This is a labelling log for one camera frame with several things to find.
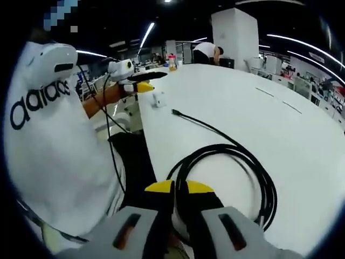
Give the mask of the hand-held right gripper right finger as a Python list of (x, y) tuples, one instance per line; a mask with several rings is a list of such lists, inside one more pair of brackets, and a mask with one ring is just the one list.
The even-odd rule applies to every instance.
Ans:
[(269, 243), (256, 223), (197, 181), (185, 182), (185, 224), (195, 258), (302, 257)]

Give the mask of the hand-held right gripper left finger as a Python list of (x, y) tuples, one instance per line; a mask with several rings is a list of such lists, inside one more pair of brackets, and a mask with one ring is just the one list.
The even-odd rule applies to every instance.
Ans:
[(88, 243), (88, 258), (163, 258), (174, 195), (174, 180), (146, 187), (135, 200), (98, 226)]

